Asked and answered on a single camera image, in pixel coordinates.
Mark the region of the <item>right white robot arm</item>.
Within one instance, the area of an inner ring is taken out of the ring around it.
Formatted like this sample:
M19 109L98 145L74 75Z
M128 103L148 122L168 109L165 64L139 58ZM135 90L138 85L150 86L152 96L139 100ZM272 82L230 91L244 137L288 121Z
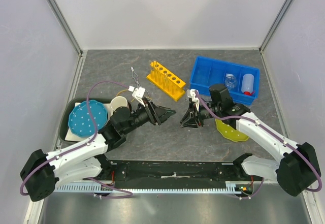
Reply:
M314 193L322 190L321 171L311 144L299 144L263 123L248 107L235 103L224 84L214 84L209 91L211 100L205 102L198 90L187 90L189 107L180 121L181 127L198 128L204 125L204 120L214 118L228 130L245 134L272 156L272 160L252 154L241 156L232 168L236 179L252 175L277 181L294 197L305 190Z

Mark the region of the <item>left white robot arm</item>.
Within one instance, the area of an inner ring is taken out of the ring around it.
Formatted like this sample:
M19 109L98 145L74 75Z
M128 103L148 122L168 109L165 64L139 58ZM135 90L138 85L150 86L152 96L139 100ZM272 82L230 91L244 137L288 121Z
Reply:
M157 106L152 101L139 104L137 110L119 107L98 133L61 150L31 153L20 172L20 193L33 202L40 201L57 187L84 178L106 180L111 167L104 154L119 147L130 132L145 123L160 125L175 114L175 110Z

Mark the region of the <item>metal crucible tongs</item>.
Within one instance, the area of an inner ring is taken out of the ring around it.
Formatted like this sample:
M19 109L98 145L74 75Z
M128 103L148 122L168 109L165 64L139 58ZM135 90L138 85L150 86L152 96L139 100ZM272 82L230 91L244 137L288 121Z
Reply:
M135 83L136 83L136 85L137 85L137 88L140 88L141 85L140 85L140 83L139 83L138 74L135 72L135 70L134 70L133 67L131 67L131 71L132 71L132 78L133 78L133 80L135 81ZM144 97L146 97L147 99L151 99L150 94L149 94L148 91L145 91L145 92L144 92Z

